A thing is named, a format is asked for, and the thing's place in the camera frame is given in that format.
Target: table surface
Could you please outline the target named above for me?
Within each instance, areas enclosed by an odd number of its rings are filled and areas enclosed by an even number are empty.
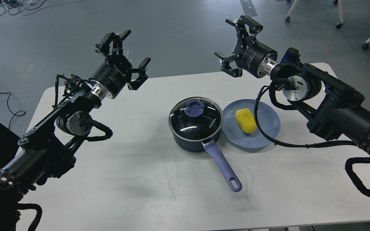
[[[335,75],[327,64],[315,65]],[[222,134],[217,143],[242,183],[237,193],[208,153],[184,151],[173,140],[168,115],[182,99],[206,97],[223,109],[235,100],[256,98],[269,82],[268,76],[256,79],[245,71],[239,78],[216,72],[154,78],[138,91],[124,89],[91,112],[113,130],[113,137],[85,142],[73,169],[38,186],[22,203],[42,206],[40,231],[224,230],[370,221],[370,198],[344,170],[348,158],[367,156],[356,147],[269,145],[252,151],[232,145]],[[52,110],[53,96],[53,88],[45,91],[31,126]],[[320,93],[308,104],[317,107],[323,97]],[[263,101],[280,117],[279,140],[323,141],[309,133],[299,112],[275,108],[268,95]],[[287,103],[283,96],[280,101]],[[63,142],[71,138],[58,129],[56,135]],[[370,188],[370,165],[354,170]],[[34,215],[23,211],[18,230],[26,230]]]

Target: cooking pot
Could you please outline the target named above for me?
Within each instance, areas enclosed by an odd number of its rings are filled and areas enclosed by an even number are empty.
[[[190,152],[207,151],[234,192],[242,189],[241,182],[225,159],[216,141],[223,122],[222,109],[214,101],[191,97],[177,103],[169,114],[169,128],[175,142]]]

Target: purple lid handle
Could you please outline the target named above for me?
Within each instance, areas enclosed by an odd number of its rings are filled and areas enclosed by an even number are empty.
[[[219,149],[219,146],[215,142],[212,142],[204,146],[204,149],[214,159],[216,165],[218,166],[231,190],[234,192],[239,192],[242,189],[242,184],[236,176],[235,172],[232,170],[228,161],[225,159],[224,155]]]
[[[204,112],[204,104],[200,101],[191,101],[186,104],[185,114],[189,117],[199,117]]]

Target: plate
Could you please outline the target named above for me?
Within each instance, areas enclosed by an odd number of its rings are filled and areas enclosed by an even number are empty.
[[[251,134],[246,134],[236,121],[236,111],[248,108],[253,113],[255,102],[255,99],[240,99],[230,103],[224,109],[222,131],[232,143],[242,148],[262,148],[270,144],[270,141],[258,129]],[[270,137],[276,139],[281,129],[281,121],[278,114],[269,105],[261,101],[258,105],[258,121],[261,129]]]

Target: yellow sponge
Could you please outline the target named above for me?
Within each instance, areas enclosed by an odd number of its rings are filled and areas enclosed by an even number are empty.
[[[235,118],[244,133],[251,134],[258,128],[255,123],[254,114],[248,108],[237,110]]]

